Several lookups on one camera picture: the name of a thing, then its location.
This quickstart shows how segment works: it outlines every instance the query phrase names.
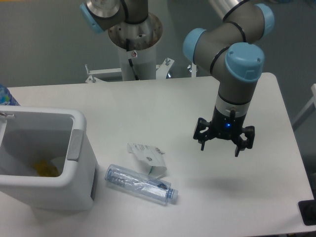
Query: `plastic bottle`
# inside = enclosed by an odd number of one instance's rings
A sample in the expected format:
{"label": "plastic bottle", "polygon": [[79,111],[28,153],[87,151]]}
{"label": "plastic bottle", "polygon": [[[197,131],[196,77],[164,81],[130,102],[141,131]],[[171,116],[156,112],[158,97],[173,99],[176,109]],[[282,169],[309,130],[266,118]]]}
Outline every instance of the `plastic bottle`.
{"label": "plastic bottle", "polygon": [[170,183],[114,164],[109,166],[105,180],[164,203],[175,203],[178,197],[178,190],[170,188]]}
{"label": "plastic bottle", "polygon": [[8,88],[0,84],[0,105],[19,105]]}

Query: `light blue joint cap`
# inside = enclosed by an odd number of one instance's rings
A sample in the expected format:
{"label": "light blue joint cap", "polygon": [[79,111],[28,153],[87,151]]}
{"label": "light blue joint cap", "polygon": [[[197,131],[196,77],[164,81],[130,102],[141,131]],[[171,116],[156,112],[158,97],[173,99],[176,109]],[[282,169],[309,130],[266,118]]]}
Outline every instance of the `light blue joint cap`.
{"label": "light blue joint cap", "polygon": [[266,36],[273,30],[275,26],[275,16],[271,8],[269,8],[268,6],[262,3],[256,4],[256,6],[258,6],[262,10],[263,16],[265,18],[265,31],[263,33],[263,36]]}
{"label": "light blue joint cap", "polygon": [[202,28],[196,28],[192,30],[190,33],[188,33],[187,37],[184,40],[183,43],[183,54],[191,61],[194,62],[194,51],[196,49],[196,45],[198,42],[199,37],[202,35],[202,33],[206,31]]}
{"label": "light blue joint cap", "polygon": [[98,23],[93,19],[88,9],[84,4],[80,5],[80,10],[85,18],[86,22],[89,24],[90,28],[97,34],[104,32],[104,30],[98,25]]}
{"label": "light blue joint cap", "polygon": [[243,82],[256,82],[261,76],[265,55],[254,44],[235,43],[227,51],[225,64],[228,71]]}

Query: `robotic arm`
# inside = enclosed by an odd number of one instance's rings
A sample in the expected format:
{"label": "robotic arm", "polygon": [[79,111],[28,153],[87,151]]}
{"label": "robotic arm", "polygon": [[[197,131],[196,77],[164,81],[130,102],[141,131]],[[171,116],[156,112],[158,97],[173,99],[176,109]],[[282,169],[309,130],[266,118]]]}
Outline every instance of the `robotic arm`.
{"label": "robotic arm", "polygon": [[242,126],[265,61],[263,51],[250,43],[268,34],[275,19],[269,7],[249,0],[209,2],[224,24],[212,32],[191,31],[183,45],[185,56],[220,82],[212,121],[199,118],[193,138],[201,150],[214,138],[232,140],[237,157],[253,146],[255,128]]}
{"label": "robotic arm", "polygon": [[95,33],[121,23],[139,24],[148,17],[148,0],[87,0],[80,9]]}
{"label": "robotic arm", "polygon": [[95,33],[108,30],[117,46],[123,80],[156,78],[159,19],[148,12],[148,0],[86,0],[80,6]]}

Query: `yellow object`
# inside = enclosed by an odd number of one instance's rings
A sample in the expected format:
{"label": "yellow object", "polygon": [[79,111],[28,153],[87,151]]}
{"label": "yellow object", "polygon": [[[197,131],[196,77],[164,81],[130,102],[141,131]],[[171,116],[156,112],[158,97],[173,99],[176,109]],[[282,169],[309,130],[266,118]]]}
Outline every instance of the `yellow object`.
{"label": "yellow object", "polygon": [[34,169],[40,177],[58,177],[59,173],[55,166],[49,165],[47,161],[41,160],[34,164]]}

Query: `white table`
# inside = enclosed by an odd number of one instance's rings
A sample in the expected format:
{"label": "white table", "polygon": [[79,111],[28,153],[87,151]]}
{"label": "white table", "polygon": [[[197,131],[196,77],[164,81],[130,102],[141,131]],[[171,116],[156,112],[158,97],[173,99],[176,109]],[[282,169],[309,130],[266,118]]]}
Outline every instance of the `white table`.
{"label": "white table", "polygon": [[[198,117],[211,119],[219,83],[211,77],[11,88],[23,106],[81,110],[100,164],[95,205],[86,212],[30,207],[0,194],[1,236],[247,237],[307,232],[298,208],[313,195],[276,78],[263,74],[244,125],[252,150],[234,157],[231,141],[192,139]],[[167,206],[105,186],[111,163],[140,171],[128,142],[165,151],[179,190]]]}

